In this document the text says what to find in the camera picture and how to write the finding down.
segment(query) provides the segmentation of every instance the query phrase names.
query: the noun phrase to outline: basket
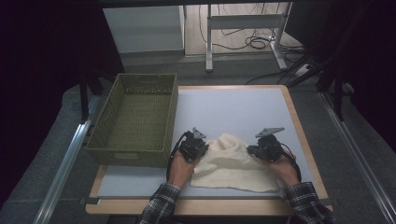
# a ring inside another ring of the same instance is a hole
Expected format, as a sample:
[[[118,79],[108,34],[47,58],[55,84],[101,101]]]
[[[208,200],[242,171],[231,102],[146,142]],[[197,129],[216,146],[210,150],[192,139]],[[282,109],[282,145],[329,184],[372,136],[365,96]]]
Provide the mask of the basket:
[[[165,167],[177,97],[176,75],[119,74],[86,150],[101,165]]]

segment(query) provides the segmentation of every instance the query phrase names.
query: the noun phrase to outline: metal frame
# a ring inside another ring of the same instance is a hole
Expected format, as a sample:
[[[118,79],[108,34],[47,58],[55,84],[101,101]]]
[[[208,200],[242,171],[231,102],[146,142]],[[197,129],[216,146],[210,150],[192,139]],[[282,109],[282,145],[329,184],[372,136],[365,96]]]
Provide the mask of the metal frame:
[[[350,153],[350,156],[352,157],[353,161],[361,172],[361,176],[366,182],[369,190],[372,192],[385,219],[389,224],[396,223],[396,209],[392,200],[386,193],[378,178],[376,178],[374,172],[367,163],[367,160],[364,159],[364,156],[361,154],[361,150],[359,149],[358,145],[350,134],[347,126],[337,117],[337,115],[332,110],[332,100],[329,98],[328,95],[325,95],[322,92],[319,93],[319,96],[322,98],[323,103],[326,105],[332,122],[334,123],[337,131],[341,134],[341,137],[346,143],[346,147]]]
[[[278,28],[274,41],[271,41],[271,49],[280,70],[287,70],[288,67],[279,52],[279,42],[289,16],[290,6],[291,2],[288,2],[282,14],[212,16],[211,5],[207,5],[206,72],[213,71],[212,30],[255,28]]]
[[[64,189],[64,184],[66,183],[67,177],[69,177],[70,171],[74,165],[76,157],[78,155],[79,149],[82,146],[82,142],[85,138],[87,131],[90,128],[92,117],[96,111],[96,107],[99,103],[100,96],[93,96],[90,105],[87,120],[84,123],[78,125],[75,135],[70,143],[69,148],[64,155],[61,165],[59,166],[58,172],[52,180],[49,187],[49,191],[40,206],[35,217],[34,224],[49,223],[52,216],[53,210],[55,209],[56,203],[61,196],[62,190]]]

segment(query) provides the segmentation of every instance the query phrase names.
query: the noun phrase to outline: metal stand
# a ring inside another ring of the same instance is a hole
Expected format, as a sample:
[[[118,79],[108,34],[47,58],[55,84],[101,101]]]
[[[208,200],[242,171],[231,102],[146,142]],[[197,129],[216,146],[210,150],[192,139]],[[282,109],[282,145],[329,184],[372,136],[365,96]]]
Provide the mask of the metal stand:
[[[291,2],[288,2],[282,14],[212,16],[211,5],[207,5],[206,72],[213,71],[212,30],[256,28],[278,29],[275,41],[271,42],[271,49],[280,70],[287,70],[288,67],[279,52],[279,42],[289,16],[290,6]]]

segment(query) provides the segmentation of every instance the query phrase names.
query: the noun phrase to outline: plaid sleeve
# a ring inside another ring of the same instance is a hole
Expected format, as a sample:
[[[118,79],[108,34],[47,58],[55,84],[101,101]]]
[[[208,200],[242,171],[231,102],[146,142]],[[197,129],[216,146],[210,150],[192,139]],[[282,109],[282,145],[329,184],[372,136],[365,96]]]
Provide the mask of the plaid sleeve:
[[[294,213],[303,223],[335,223],[332,211],[320,203],[312,183],[285,188],[285,194]]]
[[[143,210],[140,224],[165,223],[173,215],[180,189],[171,184],[161,184]]]

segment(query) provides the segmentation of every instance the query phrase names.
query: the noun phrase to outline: white cloth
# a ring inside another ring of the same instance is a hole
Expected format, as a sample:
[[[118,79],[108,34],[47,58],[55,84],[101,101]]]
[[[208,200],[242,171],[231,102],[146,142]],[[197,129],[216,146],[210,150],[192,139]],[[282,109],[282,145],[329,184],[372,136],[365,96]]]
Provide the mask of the white cloth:
[[[248,154],[248,145],[242,139],[224,133],[206,143],[209,149],[194,169],[192,187],[278,190],[271,170]]]

